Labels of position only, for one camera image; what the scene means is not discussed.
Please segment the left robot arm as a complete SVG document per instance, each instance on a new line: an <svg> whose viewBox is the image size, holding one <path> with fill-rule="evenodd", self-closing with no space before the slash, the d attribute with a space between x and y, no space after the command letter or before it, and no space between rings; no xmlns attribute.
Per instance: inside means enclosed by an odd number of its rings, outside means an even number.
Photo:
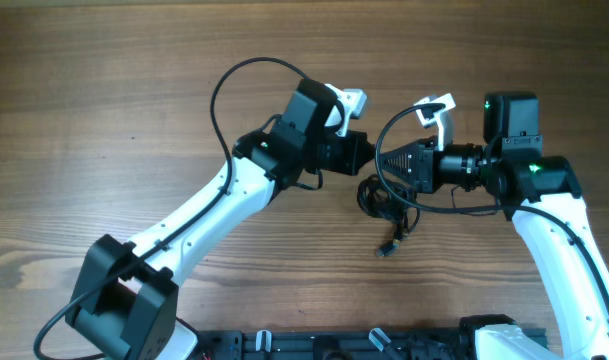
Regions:
<svg viewBox="0 0 609 360"><path fill-rule="evenodd" d="M360 89L302 80L269 131L242 136L217 175L155 226L88 250L66 323L108 359L189 359L195 330L176 316L179 290L236 226L299 184L303 172L354 176L373 157L351 131L367 101Z"/></svg>

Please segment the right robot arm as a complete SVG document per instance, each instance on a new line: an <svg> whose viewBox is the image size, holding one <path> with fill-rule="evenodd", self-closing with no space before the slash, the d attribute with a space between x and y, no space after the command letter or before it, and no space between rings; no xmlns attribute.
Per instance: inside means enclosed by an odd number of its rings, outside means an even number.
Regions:
<svg viewBox="0 0 609 360"><path fill-rule="evenodd" d="M591 232L579 181L562 156L544 156L539 103L526 91L491 92L484 99L481 145L453 141L449 94L428 96L396 114L416 114L435 136L419 139L374 160L382 187L408 207L436 212L417 203L452 184L466 191L482 187L494 202L447 208L449 214L503 213L526 244L554 310L567 359L609 359L609 271Z"/></svg>

